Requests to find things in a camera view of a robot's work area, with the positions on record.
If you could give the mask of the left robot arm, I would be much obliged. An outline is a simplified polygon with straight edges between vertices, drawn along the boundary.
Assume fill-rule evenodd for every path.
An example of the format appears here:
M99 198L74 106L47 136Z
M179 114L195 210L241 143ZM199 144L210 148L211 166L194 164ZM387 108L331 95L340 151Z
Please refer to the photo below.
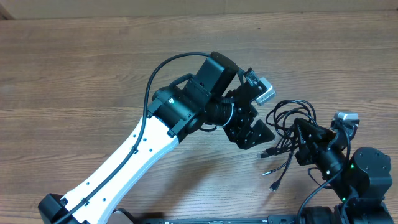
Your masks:
M45 223L106 223L121 199L164 155L195 131L223 129L240 149L274 139L256 105L275 96L272 84L212 52L196 74L144 95L143 115L122 145L65 195L48 194L38 209Z

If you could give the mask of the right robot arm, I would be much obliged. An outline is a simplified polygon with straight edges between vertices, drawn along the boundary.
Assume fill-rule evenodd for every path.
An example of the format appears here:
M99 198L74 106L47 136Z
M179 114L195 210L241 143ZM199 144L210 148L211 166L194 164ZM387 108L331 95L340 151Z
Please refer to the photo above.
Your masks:
M317 194L330 187L341 203L333 209L309 207L303 202L296 223L392 223L384 195L392 185L391 159L373 147L351 150L358 119L335 118L326 129L303 118L294 121L299 150L295 157L301 166L314 164L324 183Z

